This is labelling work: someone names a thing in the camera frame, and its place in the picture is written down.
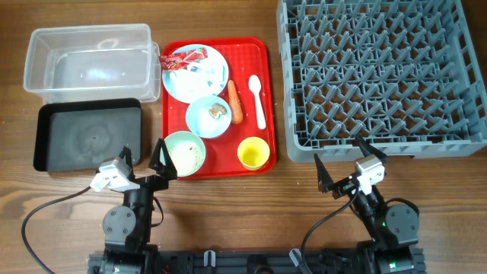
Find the orange carrot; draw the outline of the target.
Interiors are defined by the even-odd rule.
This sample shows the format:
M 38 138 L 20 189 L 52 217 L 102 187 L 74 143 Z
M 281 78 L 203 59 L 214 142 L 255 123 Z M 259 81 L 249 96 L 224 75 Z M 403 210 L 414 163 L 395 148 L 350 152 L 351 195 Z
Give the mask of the orange carrot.
M 240 106 L 240 100 L 237 89 L 233 80 L 228 81 L 228 105 L 231 108 L 233 124 L 239 124 L 243 121 L 243 113 Z

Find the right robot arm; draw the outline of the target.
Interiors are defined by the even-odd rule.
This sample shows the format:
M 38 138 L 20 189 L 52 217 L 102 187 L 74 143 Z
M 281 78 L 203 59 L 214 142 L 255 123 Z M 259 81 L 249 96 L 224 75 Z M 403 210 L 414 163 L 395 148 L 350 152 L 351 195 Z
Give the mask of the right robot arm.
M 355 140 L 363 158 L 355 162 L 355 172 L 337 182 L 333 181 L 318 155 L 318 188 L 331 192 L 334 199 L 348 197 L 340 209 L 318 221 L 305 235 L 301 244 L 301 257 L 312 232 L 325 221 L 351 209 L 363 223 L 371 239 L 362 241 L 352 249 L 324 249 L 318 256 L 322 273 L 425 273 L 423 250 L 419 242 L 419 208 L 402 198 L 385 200 L 377 184 L 385 176 L 387 155 L 360 136 Z

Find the small light blue bowl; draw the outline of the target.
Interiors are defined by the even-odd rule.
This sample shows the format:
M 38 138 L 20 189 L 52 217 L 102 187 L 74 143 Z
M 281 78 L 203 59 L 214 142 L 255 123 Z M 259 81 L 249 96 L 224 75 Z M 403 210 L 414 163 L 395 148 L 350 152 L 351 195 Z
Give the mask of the small light blue bowl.
M 213 119 L 208 110 L 212 104 L 223 104 L 227 114 Z M 192 102 L 186 110 L 186 125 L 191 132 L 204 139 L 216 139 L 229 128 L 232 112 L 228 103 L 217 96 L 201 97 Z

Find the yellow plastic cup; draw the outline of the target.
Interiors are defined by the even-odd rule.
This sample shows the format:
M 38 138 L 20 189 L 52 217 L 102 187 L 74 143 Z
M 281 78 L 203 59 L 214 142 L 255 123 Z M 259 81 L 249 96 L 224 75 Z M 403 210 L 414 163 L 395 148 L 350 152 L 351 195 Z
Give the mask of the yellow plastic cup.
M 269 160 L 270 147 L 259 137 L 249 137 L 238 145 L 237 157 L 247 170 L 259 170 Z

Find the white rice pile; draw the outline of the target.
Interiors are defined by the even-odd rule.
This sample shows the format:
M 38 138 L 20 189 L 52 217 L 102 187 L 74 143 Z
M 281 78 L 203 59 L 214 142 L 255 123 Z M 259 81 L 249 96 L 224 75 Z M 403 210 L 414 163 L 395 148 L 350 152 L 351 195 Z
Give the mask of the white rice pile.
M 204 162 L 202 149 L 194 142 L 182 142 L 169 150 L 178 177 L 194 174 Z

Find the brown mushroom piece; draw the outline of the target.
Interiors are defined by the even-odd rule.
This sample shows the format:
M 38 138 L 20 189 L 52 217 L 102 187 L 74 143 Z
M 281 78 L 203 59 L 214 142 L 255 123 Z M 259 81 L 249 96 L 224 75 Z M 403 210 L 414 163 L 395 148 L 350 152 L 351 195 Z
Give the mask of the brown mushroom piece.
M 211 105 L 208 112 L 213 119 L 219 119 L 227 114 L 227 109 L 223 104 L 215 103 Z

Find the white plastic spoon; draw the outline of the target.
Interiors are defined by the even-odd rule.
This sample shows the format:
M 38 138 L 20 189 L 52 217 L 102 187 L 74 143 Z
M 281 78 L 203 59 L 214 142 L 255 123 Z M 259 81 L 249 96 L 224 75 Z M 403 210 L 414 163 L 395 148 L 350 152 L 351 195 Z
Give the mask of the white plastic spoon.
M 263 112 L 263 105 L 260 100 L 260 91 L 262 88 L 261 82 L 257 75 L 251 75 L 248 81 L 248 87 L 254 95 L 255 106 L 256 106 L 256 121 L 259 129 L 266 128 L 266 118 Z

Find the white tissue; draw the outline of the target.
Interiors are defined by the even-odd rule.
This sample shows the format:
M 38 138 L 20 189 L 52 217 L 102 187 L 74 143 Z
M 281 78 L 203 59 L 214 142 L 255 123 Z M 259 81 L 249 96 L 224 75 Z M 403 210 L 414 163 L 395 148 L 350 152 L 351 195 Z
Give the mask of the white tissue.
M 209 91 L 215 93 L 222 89 L 224 66 L 218 60 L 200 60 L 186 68 L 170 73 L 175 88 L 187 91 Z

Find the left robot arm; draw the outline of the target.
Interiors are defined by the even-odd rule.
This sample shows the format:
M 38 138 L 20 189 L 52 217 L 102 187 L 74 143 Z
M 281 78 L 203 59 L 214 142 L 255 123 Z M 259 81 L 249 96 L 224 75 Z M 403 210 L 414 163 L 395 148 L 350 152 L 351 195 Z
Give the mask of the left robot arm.
M 91 187 L 100 192 L 107 187 L 123 194 L 122 205 L 112 208 L 103 218 L 105 233 L 103 255 L 90 258 L 89 273 L 165 273 L 164 259 L 157 246 L 150 245 L 152 212 L 161 204 L 154 193 L 166 190 L 177 170 L 167 146 L 159 139 L 149 167 L 155 174 L 137 178 L 132 166 L 131 150 L 124 147 L 120 154 L 100 165 Z

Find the large light blue plate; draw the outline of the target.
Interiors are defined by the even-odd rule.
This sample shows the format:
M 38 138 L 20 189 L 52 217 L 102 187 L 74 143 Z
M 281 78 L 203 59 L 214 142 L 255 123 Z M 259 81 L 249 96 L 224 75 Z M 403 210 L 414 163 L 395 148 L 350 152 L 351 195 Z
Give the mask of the large light blue plate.
M 162 82 L 175 99 L 191 104 L 200 97 L 219 95 L 228 83 L 228 64 L 216 49 L 190 44 L 160 58 Z

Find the red snack wrapper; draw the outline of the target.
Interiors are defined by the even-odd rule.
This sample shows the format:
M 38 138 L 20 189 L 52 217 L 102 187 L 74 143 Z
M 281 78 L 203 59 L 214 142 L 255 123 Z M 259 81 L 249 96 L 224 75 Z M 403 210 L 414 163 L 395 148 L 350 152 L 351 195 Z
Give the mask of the red snack wrapper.
M 172 53 L 169 55 L 161 56 L 160 63 L 161 68 L 164 71 L 176 71 L 186 68 L 189 64 L 206 59 L 208 57 L 207 50 L 199 47 L 197 49 L 191 49 L 186 52 Z

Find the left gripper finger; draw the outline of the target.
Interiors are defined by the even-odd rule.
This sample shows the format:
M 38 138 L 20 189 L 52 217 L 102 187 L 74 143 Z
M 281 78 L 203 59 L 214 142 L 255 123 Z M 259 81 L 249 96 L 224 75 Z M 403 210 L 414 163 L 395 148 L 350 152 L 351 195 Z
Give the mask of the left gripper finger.
M 114 166 L 116 170 L 125 176 L 127 179 L 134 178 L 134 170 L 132 165 L 131 149 L 124 146 L 122 151 L 114 158 Z
M 166 180 L 177 179 L 177 169 L 170 158 L 166 143 L 163 139 L 158 139 L 148 167 Z

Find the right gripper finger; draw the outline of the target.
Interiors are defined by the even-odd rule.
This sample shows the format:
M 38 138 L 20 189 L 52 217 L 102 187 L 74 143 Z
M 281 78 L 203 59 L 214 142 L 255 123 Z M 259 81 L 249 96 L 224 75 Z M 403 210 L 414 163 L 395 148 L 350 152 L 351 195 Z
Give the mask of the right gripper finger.
M 314 154 L 314 160 L 317 167 L 318 189 L 322 193 L 327 193 L 333 189 L 334 181 L 317 153 Z
M 373 145 L 371 145 L 369 142 L 367 142 L 365 139 L 363 139 L 359 135 L 355 135 L 355 141 L 358 143 L 358 147 L 360 148 L 360 150 L 361 150 L 361 152 L 365 158 L 373 155 L 376 158 L 378 158 L 382 162 L 382 164 L 386 164 L 387 155 L 384 154 L 382 151 L 375 148 Z

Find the green bowl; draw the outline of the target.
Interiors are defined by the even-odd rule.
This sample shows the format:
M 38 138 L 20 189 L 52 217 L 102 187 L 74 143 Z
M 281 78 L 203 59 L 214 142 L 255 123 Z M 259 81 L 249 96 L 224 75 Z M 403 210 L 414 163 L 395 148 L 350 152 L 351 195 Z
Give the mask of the green bowl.
M 191 176 L 203 166 L 206 157 L 205 144 L 194 133 L 174 132 L 169 134 L 164 142 L 178 177 Z

